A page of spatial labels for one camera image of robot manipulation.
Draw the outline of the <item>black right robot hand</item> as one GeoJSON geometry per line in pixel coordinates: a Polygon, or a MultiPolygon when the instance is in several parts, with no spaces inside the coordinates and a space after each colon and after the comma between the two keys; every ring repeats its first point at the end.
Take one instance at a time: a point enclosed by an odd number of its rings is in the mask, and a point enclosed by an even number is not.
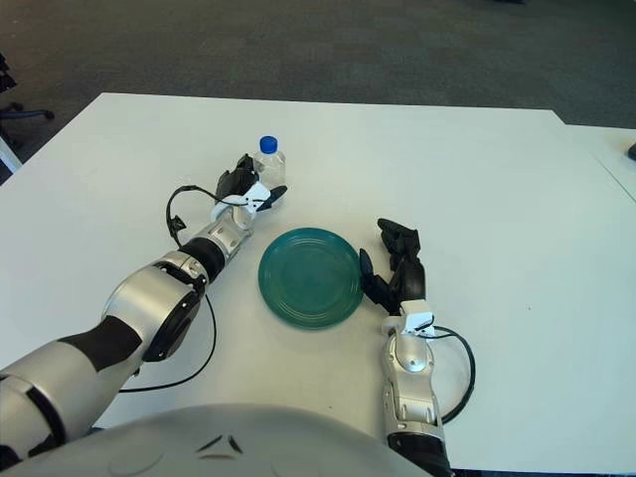
{"type": "Polygon", "coordinates": [[[361,286],[367,297],[381,305],[390,316],[399,316],[399,308],[404,301],[426,298],[425,269],[418,257],[419,235],[417,230],[388,219],[378,219],[378,226],[394,274],[389,282],[375,274],[368,253],[361,248],[361,286]]]}

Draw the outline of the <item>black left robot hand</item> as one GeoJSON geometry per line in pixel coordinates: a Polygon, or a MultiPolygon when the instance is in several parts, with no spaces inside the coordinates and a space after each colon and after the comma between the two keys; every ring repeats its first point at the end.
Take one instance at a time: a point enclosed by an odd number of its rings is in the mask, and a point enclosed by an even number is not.
{"type": "Polygon", "coordinates": [[[286,185],[269,178],[255,159],[244,154],[232,171],[219,178],[216,201],[256,213],[270,209],[286,192],[286,185]]]}

